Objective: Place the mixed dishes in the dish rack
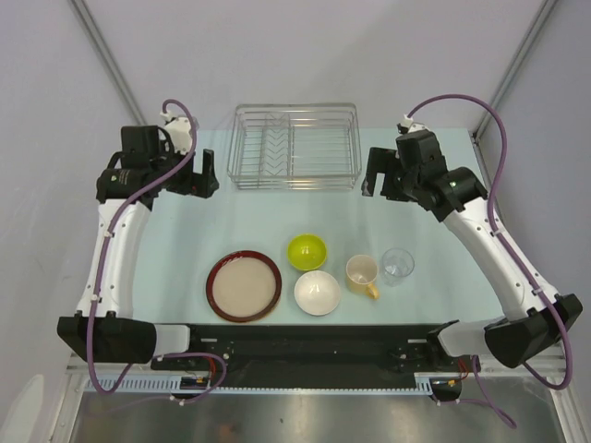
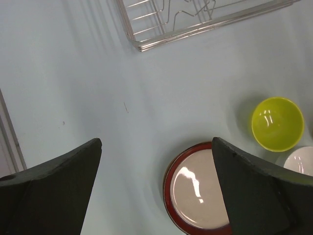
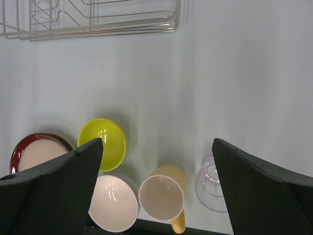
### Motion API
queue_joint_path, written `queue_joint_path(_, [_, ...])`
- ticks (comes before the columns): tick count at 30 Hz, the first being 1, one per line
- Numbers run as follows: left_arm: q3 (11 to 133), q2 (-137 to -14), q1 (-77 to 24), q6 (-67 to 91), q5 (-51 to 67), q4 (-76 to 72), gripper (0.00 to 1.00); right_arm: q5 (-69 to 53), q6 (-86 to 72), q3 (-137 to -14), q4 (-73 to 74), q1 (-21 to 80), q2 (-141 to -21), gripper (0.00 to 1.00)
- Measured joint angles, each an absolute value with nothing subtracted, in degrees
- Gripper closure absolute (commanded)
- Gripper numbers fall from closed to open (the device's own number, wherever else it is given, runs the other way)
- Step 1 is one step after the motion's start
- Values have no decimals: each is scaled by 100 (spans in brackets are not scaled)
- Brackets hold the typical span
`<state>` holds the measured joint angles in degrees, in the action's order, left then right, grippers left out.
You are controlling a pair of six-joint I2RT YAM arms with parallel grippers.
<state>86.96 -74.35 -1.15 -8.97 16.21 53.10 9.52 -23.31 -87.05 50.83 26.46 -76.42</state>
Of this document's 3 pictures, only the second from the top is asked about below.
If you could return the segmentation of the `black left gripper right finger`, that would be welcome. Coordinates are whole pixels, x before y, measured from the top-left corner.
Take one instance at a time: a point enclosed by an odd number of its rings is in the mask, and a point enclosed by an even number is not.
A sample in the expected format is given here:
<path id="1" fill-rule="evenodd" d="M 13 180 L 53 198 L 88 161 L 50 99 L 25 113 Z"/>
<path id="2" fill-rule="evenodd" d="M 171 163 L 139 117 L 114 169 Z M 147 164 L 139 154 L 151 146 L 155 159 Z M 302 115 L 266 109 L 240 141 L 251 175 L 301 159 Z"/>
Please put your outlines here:
<path id="1" fill-rule="evenodd" d="M 313 178 L 251 155 L 220 137 L 212 153 L 234 235 L 311 235 Z"/>

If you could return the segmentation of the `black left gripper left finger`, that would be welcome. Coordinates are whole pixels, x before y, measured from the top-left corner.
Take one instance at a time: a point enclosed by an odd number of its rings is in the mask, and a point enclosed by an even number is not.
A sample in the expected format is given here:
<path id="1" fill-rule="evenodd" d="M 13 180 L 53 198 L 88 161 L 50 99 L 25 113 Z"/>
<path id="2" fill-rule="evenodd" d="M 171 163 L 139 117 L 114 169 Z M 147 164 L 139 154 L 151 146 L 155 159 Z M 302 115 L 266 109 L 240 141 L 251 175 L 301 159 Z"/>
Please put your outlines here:
<path id="1" fill-rule="evenodd" d="M 102 154 L 94 138 L 0 179 L 2 235 L 79 235 Z"/>

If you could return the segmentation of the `white bowl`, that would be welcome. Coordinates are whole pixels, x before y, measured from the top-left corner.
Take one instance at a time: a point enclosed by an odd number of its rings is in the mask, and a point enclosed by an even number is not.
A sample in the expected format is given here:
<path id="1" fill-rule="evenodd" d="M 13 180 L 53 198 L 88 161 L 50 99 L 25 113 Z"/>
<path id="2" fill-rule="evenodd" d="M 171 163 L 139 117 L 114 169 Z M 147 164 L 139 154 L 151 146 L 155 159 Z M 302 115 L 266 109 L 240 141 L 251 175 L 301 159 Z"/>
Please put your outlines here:
<path id="1" fill-rule="evenodd" d="M 313 147 L 305 146 L 293 151 L 286 159 L 284 168 L 305 174 L 313 175 Z"/>

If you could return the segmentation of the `red rimmed beige plate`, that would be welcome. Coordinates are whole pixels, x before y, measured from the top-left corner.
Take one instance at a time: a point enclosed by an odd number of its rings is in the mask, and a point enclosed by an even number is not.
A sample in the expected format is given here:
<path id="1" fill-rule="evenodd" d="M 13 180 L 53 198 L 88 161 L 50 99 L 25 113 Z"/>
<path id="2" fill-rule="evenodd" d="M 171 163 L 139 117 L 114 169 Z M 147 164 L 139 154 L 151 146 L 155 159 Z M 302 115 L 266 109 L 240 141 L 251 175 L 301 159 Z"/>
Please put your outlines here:
<path id="1" fill-rule="evenodd" d="M 232 234 L 211 142 L 198 143 L 171 161 L 163 178 L 163 202 L 186 235 Z"/>

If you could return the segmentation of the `lime green bowl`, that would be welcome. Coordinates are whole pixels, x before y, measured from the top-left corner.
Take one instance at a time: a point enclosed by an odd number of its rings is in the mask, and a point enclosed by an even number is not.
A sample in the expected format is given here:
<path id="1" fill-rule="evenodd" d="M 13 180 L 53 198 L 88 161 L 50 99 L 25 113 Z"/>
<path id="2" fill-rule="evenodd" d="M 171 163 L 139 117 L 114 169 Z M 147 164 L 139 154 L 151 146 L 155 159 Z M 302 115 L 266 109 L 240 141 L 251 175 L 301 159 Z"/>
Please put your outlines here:
<path id="1" fill-rule="evenodd" d="M 269 97 L 261 101 L 251 115 L 253 137 L 271 152 L 284 152 L 295 147 L 304 128 L 300 108 L 285 97 Z"/>

